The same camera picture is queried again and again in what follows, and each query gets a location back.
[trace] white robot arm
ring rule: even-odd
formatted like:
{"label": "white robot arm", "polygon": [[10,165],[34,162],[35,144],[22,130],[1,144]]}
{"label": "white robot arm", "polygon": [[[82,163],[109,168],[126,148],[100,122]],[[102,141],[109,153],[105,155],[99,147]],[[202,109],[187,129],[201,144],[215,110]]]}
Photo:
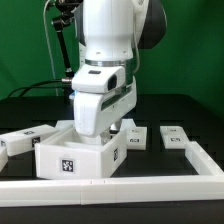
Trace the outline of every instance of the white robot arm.
{"label": "white robot arm", "polygon": [[132,42],[136,22],[140,38],[148,2],[84,1],[85,64],[72,81],[78,133],[96,137],[135,107]]}

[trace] green background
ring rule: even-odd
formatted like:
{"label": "green background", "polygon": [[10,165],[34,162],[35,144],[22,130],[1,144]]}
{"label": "green background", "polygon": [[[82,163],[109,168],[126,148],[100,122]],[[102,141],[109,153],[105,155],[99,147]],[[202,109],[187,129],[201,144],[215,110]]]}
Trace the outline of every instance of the green background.
{"label": "green background", "polygon": [[[44,0],[1,0],[0,99],[12,90],[52,79],[43,26]],[[187,94],[224,120],[224,1],[163,0],[168,28],[162,42],[141,50],[138,93]],[[63,61],[47,13],[57,77]],[[65,31],[72,66],[78,68],[74,27]],[[29,95],[54,95],[35,90]]]}

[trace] black table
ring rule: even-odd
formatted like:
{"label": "black table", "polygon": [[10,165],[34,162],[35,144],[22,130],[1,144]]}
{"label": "black table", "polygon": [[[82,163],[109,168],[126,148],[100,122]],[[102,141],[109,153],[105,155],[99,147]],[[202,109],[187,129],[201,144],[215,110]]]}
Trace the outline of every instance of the black table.
{"label": "black table", "polygon": [[[224,123],[186,95],[139,95],[126,117],[148,127],[146,151],[128,151],[113,177],[197,175],[184,151],[164,148],[160,126],[182,126],[224,169]],[[57,120],[73,119],[72,105],[63,97],[24,97],[0,101],[0,134]],[[34,153],[9,158],[3,180],[35,180]],[[224,201],[185,201],[0,208],[2,223],[224,223]]]}

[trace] white box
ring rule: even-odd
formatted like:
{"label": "white box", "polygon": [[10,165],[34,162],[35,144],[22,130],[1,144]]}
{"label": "white box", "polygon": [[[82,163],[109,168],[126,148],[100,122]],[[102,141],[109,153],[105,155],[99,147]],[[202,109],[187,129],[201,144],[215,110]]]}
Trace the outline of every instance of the white box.
{"label": "white box", "polygon": [[8,156],[18,155],[34,149],[34,145],[56,133],[58,130],[41,125],[0,135],[1,146],[6,146]]}
{"label": "white box", "polygon": [[7,156],[6,147],[0,146],[0,172],[2,171],[4,166],[7,164],[7,162],[8,162],[8,156]]}
{"label": "white box", "polygon": [[37,177],[85,179],[110,177],[127,156],[126,132],[119,132],[107,144],[83,143],[68,127],[35,145]]}

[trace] black cable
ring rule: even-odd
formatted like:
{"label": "black cable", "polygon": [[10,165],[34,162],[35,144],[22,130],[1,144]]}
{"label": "black cable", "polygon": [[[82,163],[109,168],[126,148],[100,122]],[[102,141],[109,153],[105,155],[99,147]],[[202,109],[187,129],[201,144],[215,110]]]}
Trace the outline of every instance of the black cable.
{"label": "black cable", "polygon": [[61,79],[54,79],[54,80],[48,80],[48,81],[35,83],[35,84],[31,85],[30,87],[24,88],[24,90],[19,94],[19,97],[24,96],[28,91],[30,91],[35,86],[42,86],[42,85],[58,83],[58,82],[61,82]]}
{"label": "black cable", "polygon": [[20,90],[26,90],[26,89],[63,89],[65,86],[49,86],[49,87],[44,87],[44,86],[32,86],[32,87],[21,87],[18,89],[13,90],[11,93],[9,93],[9,95],[7,96],[8,98],[10,98],[15,92],[18,92]]}

